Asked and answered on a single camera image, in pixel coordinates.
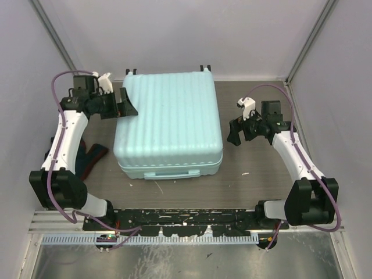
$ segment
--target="suitcase handle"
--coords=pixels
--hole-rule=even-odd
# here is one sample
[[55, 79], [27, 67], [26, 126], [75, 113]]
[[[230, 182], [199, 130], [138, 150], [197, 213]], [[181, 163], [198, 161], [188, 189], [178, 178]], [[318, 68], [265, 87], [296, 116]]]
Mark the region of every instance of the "suitcase handle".
[[191, 177], [199, 177], [200, 176], [200, 170], [188, 170], [182, 173], [171, 173], [168, 174], [162, 174], [162, 172], [149, 172], [144, 173], [144, 179], [147, 180], [160, 180], [160, 179], [180, 179], [180, 178], [191, 178]]

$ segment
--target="wooden floor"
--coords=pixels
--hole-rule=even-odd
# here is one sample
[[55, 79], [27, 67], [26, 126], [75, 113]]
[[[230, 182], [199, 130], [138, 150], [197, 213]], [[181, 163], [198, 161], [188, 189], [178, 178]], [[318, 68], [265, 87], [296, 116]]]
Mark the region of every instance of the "wooden floor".
[[[184, 180], [131, 180], [120, 169], [112, 153], [116, 119], [91, 118], [84, 133], [87, 147], [93, 143], [110, 148], [94, 167], [85, 183], [91, 194], [112, 201], [116, 208], [254, 208], [261, 199], [284, 199], [292, 187], [279, 154], [266, 139], [256, 138], [236, 147], [226, 141], [229, 121], [242, 114], [236, 106], [258, 82], [216, 82], [223, 162], [213, 176]], [[121, 84], [115, 84], [116, 92]], [[280, 100], [285, 120], [290, 120], [289, 104], [274, 88], [259, 88], [252, 95], [260, 102]]]

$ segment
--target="ribbed suitcase shell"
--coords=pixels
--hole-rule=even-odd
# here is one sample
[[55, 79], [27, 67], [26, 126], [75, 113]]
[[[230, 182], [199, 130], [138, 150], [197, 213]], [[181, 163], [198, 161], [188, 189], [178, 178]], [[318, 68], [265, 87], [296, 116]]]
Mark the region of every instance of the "ribbed suitcase shell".
[[175, 179], [218, 171], [223, 145], [210, 71], [131, 72], [123, 86], [138, 116], [118, 119], [114, 154], [130, 178]]

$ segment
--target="white wall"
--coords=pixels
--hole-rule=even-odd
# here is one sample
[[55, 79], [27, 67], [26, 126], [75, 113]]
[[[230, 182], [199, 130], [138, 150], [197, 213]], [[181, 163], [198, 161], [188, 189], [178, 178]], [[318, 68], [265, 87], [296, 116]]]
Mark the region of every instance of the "white wall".
[[78, 67], [287, 77], [326, 0], [41, 0]]
[[0, 278], [16, 278], [40, 207], [28, 175], [40, 169], [58, 120], [50, 81], [66, 66], [28, 1], [2, 3], [0, 38]]
[[362, 278], [372, 274], [372, 1], [339, 1], [292, 83], [315, 162], [339, 182]]

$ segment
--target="scratch mark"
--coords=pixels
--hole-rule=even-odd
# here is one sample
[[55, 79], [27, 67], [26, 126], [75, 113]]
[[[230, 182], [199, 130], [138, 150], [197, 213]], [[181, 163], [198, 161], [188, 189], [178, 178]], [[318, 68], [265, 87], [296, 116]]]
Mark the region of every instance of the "scratch mark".
[[161, 192], [162, 192], [162, 195], [164, 195], [164, 192], [163, 192], [163, 190], [161, 189], [161, 187], [160, 187], [160, 185], [154, 180], [153, 182], [155, 182], [155, 184], [159, 187], [159, 189], [161, 190]]

